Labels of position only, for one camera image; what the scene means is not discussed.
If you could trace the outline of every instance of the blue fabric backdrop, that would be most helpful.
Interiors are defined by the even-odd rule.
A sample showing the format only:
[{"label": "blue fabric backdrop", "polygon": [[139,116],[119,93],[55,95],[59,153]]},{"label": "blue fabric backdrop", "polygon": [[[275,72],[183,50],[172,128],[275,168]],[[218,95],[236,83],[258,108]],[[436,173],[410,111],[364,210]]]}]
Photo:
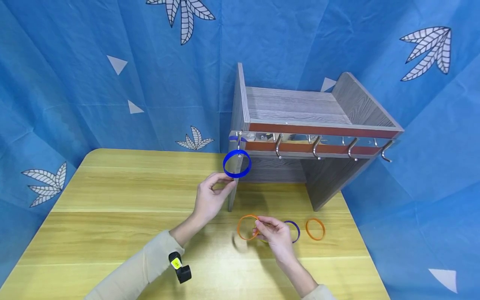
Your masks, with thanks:
[{"label": "blue fabric backdrop", "polygon": [[147,2],[0,1],[0,284],[89,151],[226,152],[240,61],[352,72],[406,130],[344,189],[391,298],[480,294],[480,2]]}]

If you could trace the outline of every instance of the left hand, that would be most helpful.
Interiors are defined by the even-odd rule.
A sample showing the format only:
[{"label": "left hand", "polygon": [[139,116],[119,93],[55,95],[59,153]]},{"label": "left hand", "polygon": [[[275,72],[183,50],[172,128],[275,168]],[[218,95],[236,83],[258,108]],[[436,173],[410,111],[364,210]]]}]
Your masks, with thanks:
[{"label": "left hand", "polygon": [[[227,183],[223,189],[214,189],[217,183]],[[210,222],[222,208],[223,202],[235,187],[236,182],[225,173],[212,173],[198,185],[193,215],[205,224]]]}]

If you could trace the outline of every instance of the wooden table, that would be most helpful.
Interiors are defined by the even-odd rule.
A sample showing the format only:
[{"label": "wooden table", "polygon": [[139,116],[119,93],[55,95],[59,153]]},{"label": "wooden table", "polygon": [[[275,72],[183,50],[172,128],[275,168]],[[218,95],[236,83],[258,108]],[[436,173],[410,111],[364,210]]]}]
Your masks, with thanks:
[{"label": "wooden table", "polygon": [[[82,299],[153,236],[190,214],[197,184],[222,169],[223,156],[91,152],[8,277],[0,299]],[[192,279],[180,285],[169,268],[141,299],[298,299],[268,246],[238,237],[238,219],[250,213],[297,222],[300,260],[338,299],[389,299],[340,193],[317,213],[302,184],[243,183],[237,197],[232,213],[225,206],[186,246],[182,258],[192,268]],[[307,236],[309,217],[324,222],[322,241]]]}]

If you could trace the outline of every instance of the purple ring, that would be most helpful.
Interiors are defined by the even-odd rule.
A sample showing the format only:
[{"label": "purple ring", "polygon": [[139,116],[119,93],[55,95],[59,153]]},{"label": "purple ring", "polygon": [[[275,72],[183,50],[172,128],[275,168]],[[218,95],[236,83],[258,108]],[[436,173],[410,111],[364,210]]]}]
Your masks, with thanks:
[{"label": "purple ring", "polygon": [[292,242],[292,244],[293,244],[293,243],[295,243],[296,241],[298,241],[299,238],[300,238],[300,227],[297,225],[297,223],[295,223],[295,222],[293,222],[293,221],[290,221],[290,220],[287,220],[287,221],[285,221],[284,223],[293,224],[293,226],[295,226],[295,227],[297,228],[297,232],[298,232],[299,234],[298,234],[298,236],[297,236],[297,239]]}]

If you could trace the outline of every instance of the leaf pattern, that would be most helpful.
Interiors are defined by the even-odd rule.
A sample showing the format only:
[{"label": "leaf pattern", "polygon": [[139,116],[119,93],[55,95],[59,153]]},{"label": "leaf pattern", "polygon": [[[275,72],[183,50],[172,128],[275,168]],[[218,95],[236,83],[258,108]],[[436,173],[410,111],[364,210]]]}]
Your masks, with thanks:
[{"label": "leaf pattern", "polygon": [[447,74],[450,69],[450,44],[452,29],[449,27],[429,27],[400,38],[402,41],[416,43],[407,58],[407,63],[430,51],[401,81],[408,81],[423,75],[437,61],[438,68]]},{"label": "leaf pattern", "polygon": [[215,16],[200,0],[146,0],[146,4],[165,4],[168,23],[173,27],[178,7],[181,9],[180,44],[185,45],[193,35],[193,16],[215,20]]},{"label": "leaf pattern", "polygon": [[187,142],[187,145],[190,149],[195,149],[195,143],[192,142],[188,134],[185,135],[185,141]]},{"label": "leaf pattern", "polygon": [[192,130],[193,141],[188,136],[188,134],[186,134],[185,135],[185,142],[184,141],[176,141],[177,144],[179,144],[182,147],[191,149],[191,150],[199,150],[199,149],[202,149],[203,147],[207,146],[209,143],[214,141],[214,139],[204,139],[204,140],[202,140],[202,134],[200,133],[200,130],[198,130],[194,126],[190,126],[190,129]]},{"label": "leaf pattern", "polygon": [[67,176],[67,163],[64,162],[59,170],[57,171],[57,175],[55,176],[55,183],[59,189],[63,189],[63,185],[65,184],[65,177]]},{"label": "leaf pattern", "polygon": [[193,13],[185,0],[181,2],[181,37],[180,44],[185,45],[193,34]]},{"label": "leaf pattern", "polygon": [[168,22],[170,23],[170,27],[173,26],[173,21],[175,20],[175,16],[177,15],[177,10],[179,8],[180,0],[166,0],[166,9],[167,9],[167,16]]},{"label": "leaf pattern", "polygon": [[208,10],[208,8],[200,2],[200,0],[187,1],[188,8],[200,19],[215,20],[215,17]]},{"label": "leaf pattern", "polygon": [[202,134],[195,127],[190,126],[190,128],[192,129],[193,141],[195,144],[199,144],[202,141]]},{"label": "leaf pattern", "polygon": [[37,206],[39,204],[42,204],[43,202],[46,202],[50,199],[52,199],[55,195],[51,195],[51,196],[38,196],[35,201],[32,202],[32,204],[30,205],[30,207],[34,207],[34,206]]},{"label": "leaf pattern", "polygon": [[28,177],[31,177],[35,180],[38,180],[39,182],[42,182],[51,186],[57,186],[55,182],[55,175],[45,170],[32,169],[32,170],[23,171],[22,174],[27,175]]},{"label": "leaf pattern", "polygon": [[440,47],[437,51],[437,66],[444,73],[447,74],[450,69],[450,43],[452,40],[452,32],[449,31],[444,39],[441,41]]},{"label": "leaf pattern", "polygon": [[425,56],[419,63],[416,65],[410,72],[408,72],[405,77],[402,78],[401,81],[408,81],[415,79],[422,74],[424,74],[435,62],[436,59],[436,51],[438,50],[439,45],[433,47],[432,51],[430,51],[427,56]]},{"label": "leaf pattern", "polygon": [[32,191],[38,194],[38,197],[30,205],[30,207],[34,207],[42,204],[45,201],[50,200],[63,190],[63,186],[65,185],[65,178],[67,175],[67,163],[64,162],[60,166],[60,168],[57,170],[57,175],[53,175],[48,171],[40,169],[23,171],[22,174],[38,180],[39,182],[47,184],[43,186],[28,186]]}]

